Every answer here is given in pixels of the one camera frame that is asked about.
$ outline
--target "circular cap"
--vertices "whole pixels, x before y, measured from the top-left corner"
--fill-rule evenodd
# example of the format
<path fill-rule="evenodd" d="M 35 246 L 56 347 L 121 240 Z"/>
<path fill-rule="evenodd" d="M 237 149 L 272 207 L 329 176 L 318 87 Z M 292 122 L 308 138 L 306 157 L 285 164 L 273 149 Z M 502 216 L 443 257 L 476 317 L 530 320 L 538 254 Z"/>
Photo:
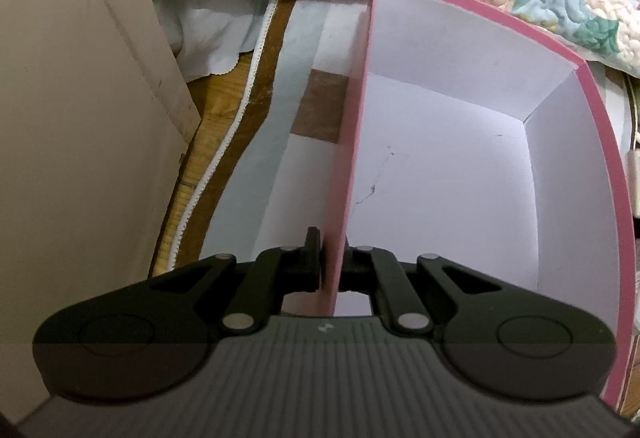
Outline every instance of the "circular cap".
<path fill-rule="evenodd" d="M 403 313 L 398 317 L 398 324 L 408 330 L 421 330 L 429 326 L 429 318 L 421 313 Z"/>
<path fill-rule="evenodd" d="M 557 357 L 571 346 L 571 333 L 546 317 L 524 316 L 503 322 L 498 341 L 511 353 L 527 358 Z"/>
<path fill-rule="evenodd" d="M 231 313 L 222 319 L 222 323 L 230 330 L 246 330 L 254 325 L 254 318 L 246 313 Z"/>
<path fill-rule="evenodd" d="M 146 348 L 155 333 L 153 325 L 142 317 L 114 314 L 85 324 L 79 341 L 92 354 L 117 357 Z"/>

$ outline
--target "pink box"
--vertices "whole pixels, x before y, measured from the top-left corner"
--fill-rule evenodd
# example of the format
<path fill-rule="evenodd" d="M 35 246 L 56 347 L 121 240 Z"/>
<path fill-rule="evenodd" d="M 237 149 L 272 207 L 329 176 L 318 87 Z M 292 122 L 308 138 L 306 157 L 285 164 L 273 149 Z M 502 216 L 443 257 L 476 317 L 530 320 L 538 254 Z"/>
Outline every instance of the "pink box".
<path fill-rule="evenodd" d="M 586 65 L 475 0 L 373 0 L 360 25 L 324 227 L 315 314 L 332 314 L 345 237 L 434 252 L 578 306 L 632 337 L 635 251 L 622 162 Z"/>

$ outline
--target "brown stripe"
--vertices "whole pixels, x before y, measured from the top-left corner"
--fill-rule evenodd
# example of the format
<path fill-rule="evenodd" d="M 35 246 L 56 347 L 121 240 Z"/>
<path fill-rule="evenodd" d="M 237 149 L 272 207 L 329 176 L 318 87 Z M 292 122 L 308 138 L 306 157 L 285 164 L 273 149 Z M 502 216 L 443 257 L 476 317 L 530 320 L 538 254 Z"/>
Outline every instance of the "brown stripe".
<path fill-rule="evenodd" d="M 276 64 L 282 48 L 284 32 L 295 2 L 296 0 L 280 0 L 276 6 L 266 35 L 264 49 L 258 62 L 249 104 L 242 116 L 236 134 L 232 138 L 187 223 L 180 242 L 180 249 L 175 263 L 176 267 L 198 260 L 204 237 L 220 196 L 222 196 L 222 191 L 225 189 L 236 164 L 238 164 L 240 156 L 267 116 L 271 105 Z"/>
<path fill-rule="evenodd" d="M 348 83 L 344 75 L 312 69 L 291 126 L 292 134 L 337 144 Z"/>

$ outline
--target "white stitched edge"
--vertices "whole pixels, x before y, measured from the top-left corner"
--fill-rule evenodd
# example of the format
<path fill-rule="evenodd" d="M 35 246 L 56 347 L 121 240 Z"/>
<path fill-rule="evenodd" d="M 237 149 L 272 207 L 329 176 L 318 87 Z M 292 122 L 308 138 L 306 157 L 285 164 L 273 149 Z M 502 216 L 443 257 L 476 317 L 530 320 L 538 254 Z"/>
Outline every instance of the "white stitched edge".
<path fill-rule="evenodd" d="M 254 87 L 255 74 L 258 70 L 258 63 L 260 62 L 260 57 L 262 56 L 262 51 L 264 50 L 264 44 L 266 42 L 267 32 L 269 31 L 271 20 L 273 19 L 273 15 L 276 11 L 276 7 L 279 1 L 280 0 L 269 0 L 269 4 L 267 5 L 267 10 L 264 12 L 264 20 L 262 22 L 262 26 L 260 27 L 258 42 L 256 43 L 256 47 L 254 50 L 254 56 L 251 58 L 251 65 L 249 66 L 249 75 L 247 78 L 246 86 L 244 87 L 244 94 L 242 94 L 242 100 L 240 101 L 240 107 L 238 108 L 238 112 L 236 113 L 236 117 L 234 118 L 234 121 L 231 123 L 231 126 L 229 127 L 225 137 L 222 140 L 222 144 L 220 144 L 220 147 L 216 151 L 215 155 L 213 155 L 213 158 L 209 163 L 209 165 L 207 166 L 207 169 L 204 175 L 202 176 L 202 178 L 198 182 L 198 185 L 196 186 L 196 190 L 193 192 L 193 195 L 189 199 L 187 206 L 184 209 L 184 212 L 180 218 L 180 223 L 178 223 L 178 227 L 175 231 L 174 238 L 171 242 L 171 249 L 169 250 L 169 259 L 166 266 L 167 271 L 173 270 L 175 268 L 175 261 L 178 256 L 178 250 L 180 249 L 180 243 L 182 242 L 182 235 L 184 234 L 184 231 L 187 227 L 187 223 L 189 222 L 189 219 L 193 214 L 193 209 L 197 205 L 200 197 L 202 196 L 202 193 L 204 192 L 204 189 L 207 186 L 207 183 L 209 183 L 209 180 L 213 176 L 213 173 L 215 172 L 216 167 L 218 167 L 218 164 L 220 163 L 220 159 L 222 158 L 222 155 L 225 153 L 226 148 L 231 143 L 231 139 L 234 137 L 234 135 L 236 134 L 236 131 L 238 130 L 238 126 L 240 125 L 240 121 L 242 120 L 242 116 L 244 115 L 244 110 L 246 109 L 249 103 L 251 90 Z"/>

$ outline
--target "silver pin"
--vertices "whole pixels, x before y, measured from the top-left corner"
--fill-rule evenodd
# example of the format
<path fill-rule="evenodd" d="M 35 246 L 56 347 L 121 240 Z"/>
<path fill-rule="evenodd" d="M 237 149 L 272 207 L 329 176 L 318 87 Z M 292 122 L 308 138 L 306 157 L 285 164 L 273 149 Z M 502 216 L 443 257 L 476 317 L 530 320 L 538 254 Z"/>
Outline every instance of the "silver pin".
<path fill-rule="evenodd" d="M 421 330 L 429 326 L 429 318 L 421 313 L 403 313 L 398 317 L 398 324 L 408 330 Z"/>
<path fill-rule="evenodd" d="M 254 325 L 254 318 L 246 313 L 230 313 L 222 323 L 230 330 L 246 330 Z"/>

